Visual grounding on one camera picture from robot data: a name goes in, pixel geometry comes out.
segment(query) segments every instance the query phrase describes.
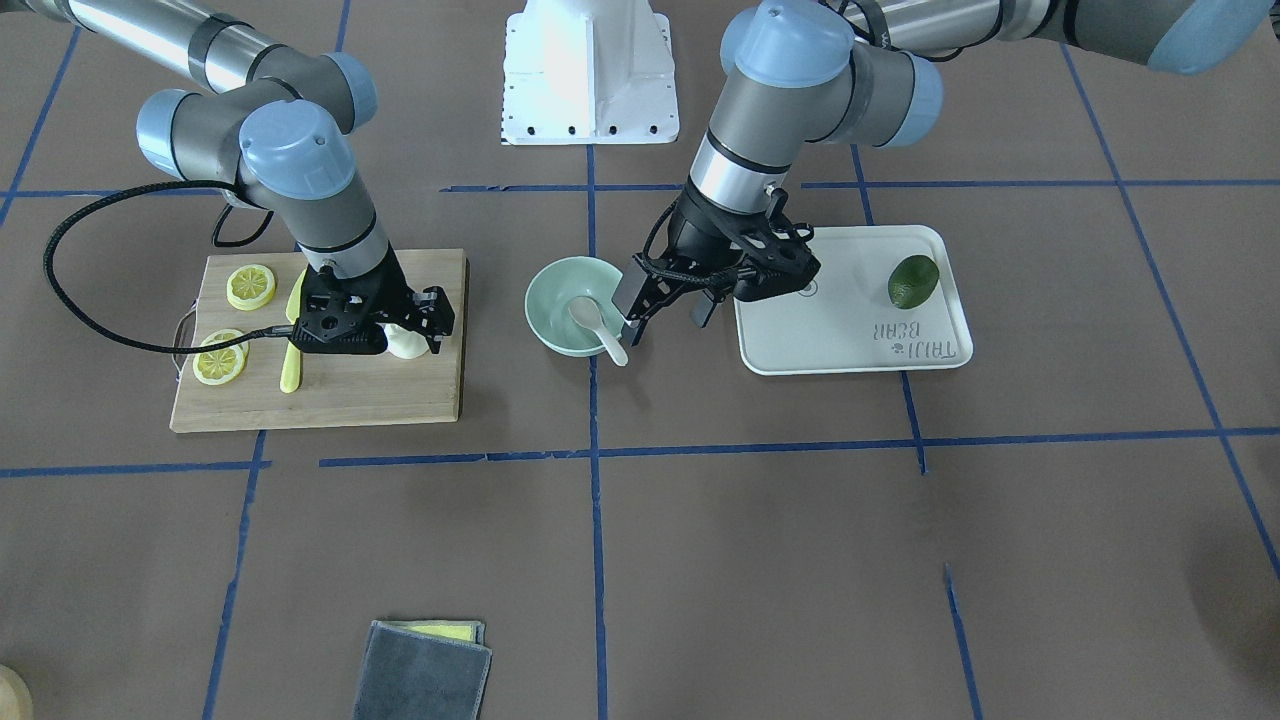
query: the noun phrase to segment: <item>white spoon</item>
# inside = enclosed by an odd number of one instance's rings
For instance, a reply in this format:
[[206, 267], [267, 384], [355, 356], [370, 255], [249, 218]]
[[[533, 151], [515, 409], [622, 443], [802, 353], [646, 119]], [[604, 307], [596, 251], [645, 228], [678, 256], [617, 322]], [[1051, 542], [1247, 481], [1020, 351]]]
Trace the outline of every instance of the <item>white spoon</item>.
[[609, 351], [609, 357], [613, 359], [614, 365], [622, 368], [627, 364], [627, 351], [622, 350], [622, 343], [618, 342], [618, 338], [613, 337], [613, 333], [604, 327], [604, 316], [600, 315], [600, 306], [594, 300], [585, 295], [570, 300], [568, 316], [573, 318], [573, 322], [584, 329], [591, 331], [595, 333], [595, 337], [600, 338], [604, 348]]

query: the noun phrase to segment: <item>white plastic bracket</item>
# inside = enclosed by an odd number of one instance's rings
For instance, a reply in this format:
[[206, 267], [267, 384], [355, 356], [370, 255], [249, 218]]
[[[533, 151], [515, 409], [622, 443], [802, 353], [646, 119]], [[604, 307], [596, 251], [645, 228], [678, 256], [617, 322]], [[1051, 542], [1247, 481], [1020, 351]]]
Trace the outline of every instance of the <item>white plastic bracket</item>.
[[507, 19], [502, 141], [641, 145], [680, 135], [671, 23], [649, 0], [527, 0]]

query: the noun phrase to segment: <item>lime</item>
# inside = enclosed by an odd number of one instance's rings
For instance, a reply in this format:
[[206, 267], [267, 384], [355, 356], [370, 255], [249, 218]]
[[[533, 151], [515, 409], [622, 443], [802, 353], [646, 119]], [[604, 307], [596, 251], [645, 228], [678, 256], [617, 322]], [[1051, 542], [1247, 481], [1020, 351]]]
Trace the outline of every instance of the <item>lime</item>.
[[191, 370], [196, 374], [196, 379], [206, 386], [229, 383], [244, 372], [244, 351], [233, 345], [223, 350], [200, 352], [192, 357]]
[[[236, 340], [236, 338], [238, 338], [242, 334], [244, 334], [244, 333], [242, 333], [242, 332], [239, 332], [239, 331], [237, 331], [234, 328], [223, 328], [220, 331], [216, 331], [216, 332], [211, 333], [205, 340], [200, 341], [200, 345], [197, 347], [204, 347], [206, 345], [214, 345], [214, 343], [218, 343], [218, 342], [225, 342], [228, 340]], [[237, 345], [236, 347], [243, 350], [244, 351], [244, 359], [248, 360], [248, 341], [244, 341], [244, 342]]]
[[257, 310], [275, 296], [275, 273], [266, 265], [244, 265], [227, 278], [227, 302], [237, 310]]
[[911, 255], [888, 275], [888, 300], [900, 310], [918, 307], [938, 287], [938, 265], [928, 255]]

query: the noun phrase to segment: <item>mint green bowl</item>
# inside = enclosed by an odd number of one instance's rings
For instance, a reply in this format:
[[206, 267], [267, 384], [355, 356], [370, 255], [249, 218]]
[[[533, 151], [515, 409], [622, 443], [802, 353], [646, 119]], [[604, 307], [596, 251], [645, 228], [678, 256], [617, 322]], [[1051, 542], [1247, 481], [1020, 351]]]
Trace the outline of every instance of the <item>mint green bowl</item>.
[[604, 351], [595, 333], [568, 316], [568, 301], [585, 295], [600, 306], [604, 327], [622, 337], [622, 313], [613, 306], [613, 291], [622, 270], [599, 258], [564, 258], [543, 268], [525, 291], [525, 319], [543, 345], [570, 357], [588, 357]]

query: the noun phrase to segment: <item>white tray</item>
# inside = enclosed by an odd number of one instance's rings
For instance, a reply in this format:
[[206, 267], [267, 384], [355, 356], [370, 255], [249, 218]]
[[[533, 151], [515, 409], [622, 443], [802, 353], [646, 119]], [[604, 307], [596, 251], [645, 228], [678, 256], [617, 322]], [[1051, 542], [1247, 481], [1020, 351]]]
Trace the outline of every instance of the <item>white tray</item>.
[[[924, 225], [815, 228], [822, 269], [800, 292], [733, 301], [742, 363], [760, 375], [943, 370], [973, 357], [942, 237]], [[890, 302], [888, 275], [928, 255], [938, 287], [918, 307]]]

